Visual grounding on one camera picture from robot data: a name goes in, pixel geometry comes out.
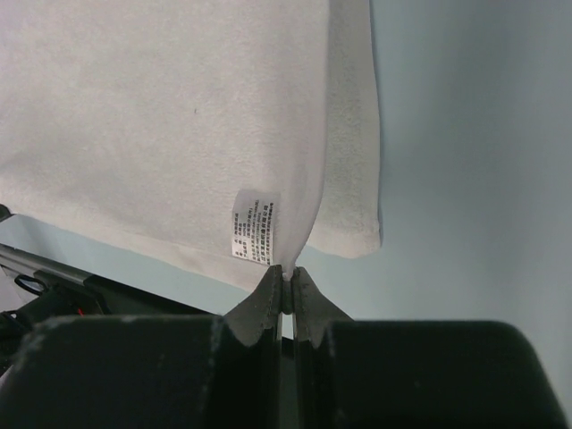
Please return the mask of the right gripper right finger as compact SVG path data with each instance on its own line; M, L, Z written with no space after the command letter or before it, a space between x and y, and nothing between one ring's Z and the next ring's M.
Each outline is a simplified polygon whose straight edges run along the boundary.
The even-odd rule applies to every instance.
M304 428L565 428L529 340L499 321L356 321L291 280Z

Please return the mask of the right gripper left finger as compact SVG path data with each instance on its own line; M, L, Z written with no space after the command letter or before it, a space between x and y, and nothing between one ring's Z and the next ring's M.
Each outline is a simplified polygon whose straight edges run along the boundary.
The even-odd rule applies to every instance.
M27 334L4 428L275 428L282 270L225 315L62 315Z

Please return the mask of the white towel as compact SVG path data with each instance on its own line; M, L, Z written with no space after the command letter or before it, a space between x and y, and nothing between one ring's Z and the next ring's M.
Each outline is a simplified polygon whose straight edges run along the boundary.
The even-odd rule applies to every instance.
M367 1L4 1L1 201L249 290L381 245Z

